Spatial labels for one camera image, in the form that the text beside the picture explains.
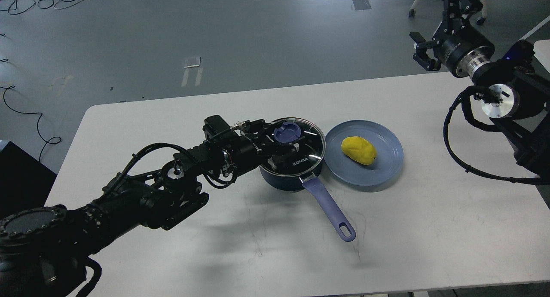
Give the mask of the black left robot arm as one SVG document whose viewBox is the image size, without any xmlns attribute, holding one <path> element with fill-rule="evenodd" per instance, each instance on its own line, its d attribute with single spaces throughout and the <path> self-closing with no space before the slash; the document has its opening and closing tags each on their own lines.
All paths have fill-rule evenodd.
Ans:
<svg viewBox="0 0 550 297">
<path fill-rule="evenodd" d="M 83 207 L 35 207 L 1 221 L 1 295 L 65 297 L 79 288 L 86 297 L 101 277 L 91 258 L 139 225 L 169 230 L 209 200 L 200 175 L 216 189 L 272 162 L 286 168 L 314 146 L 312 125 L 298 119 L 246 120 L 228 125 L 205 119 L 205 140 L 190 149 L 150 144 L 132 156 L 124 170 Z"/>
</svg>

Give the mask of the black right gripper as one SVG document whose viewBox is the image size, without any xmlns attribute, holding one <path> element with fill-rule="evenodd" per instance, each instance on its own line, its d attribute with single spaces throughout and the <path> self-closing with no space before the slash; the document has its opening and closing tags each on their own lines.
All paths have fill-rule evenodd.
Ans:
<svg viewBox="0 0 550 297">
<path fill-rule="evenodd" d="M 483 12 L 483 0 L 442 1 L 442 21 L 432 40 L 427 41 L 417 31 L 409 33 L 415 47 L 413 59 L 426 71 L 440 70 L 444 64 L 456 78 L 471 76 L 466 69 L 470 61 L 465 57 L 481 54 L 489 59 L 495 52 L 494 44 L 470 24 L 473 15 Z M 436 59 L 428 56 L 430 49 Z"/>
</svg>

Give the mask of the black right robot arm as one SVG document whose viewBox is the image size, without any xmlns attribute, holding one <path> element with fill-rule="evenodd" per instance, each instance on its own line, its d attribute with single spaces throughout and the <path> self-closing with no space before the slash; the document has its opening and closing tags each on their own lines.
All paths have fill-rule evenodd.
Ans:
<svg viewBox="0 0 550 297">
<path fill-rule="evenodd" d="M 440 70 L 444 65 L 456 78 L 473 82 L 454 99 L 445 117 L 443 140 L 452 159 L 466 172 L 509 183 L 548 185 L 549 117 L 534 130 L 517 123 L 549 110 L 549 81 L 535 73 L 534 45 L 518 40 L 503 58 L 492 61 L 492 42 L 470 23 L 470 17 L 483 9 L 481 0 L 442 0 L 442 21 L 434 34 L 425 39 L 412 31 L 414 60 L 425 70 Z M 461 106 L 464 119 L 485 132 L 505 135 L 514 149 L 516 164 L 534 174 L 531 178 L 497 176 L 474 168 L 461 160 L 449 142 L 449 125 L 456 108 Z"/>
</svg>

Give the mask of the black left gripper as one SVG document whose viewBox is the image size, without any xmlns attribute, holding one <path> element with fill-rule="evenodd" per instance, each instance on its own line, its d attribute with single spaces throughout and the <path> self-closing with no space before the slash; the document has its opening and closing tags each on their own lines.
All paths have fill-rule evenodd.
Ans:
<svg viewBox="0 0 550 297">
<path fill-rule="evenodd" d="M 318 147 L 318 128 L 306 119 L 275 119 L 258 133 L 258 144 L 234 131 L 228 133 L 228 173 L 244 175 L 264 162 L 275 171 L 286 168 L 300 147 Z"/>
</svg>

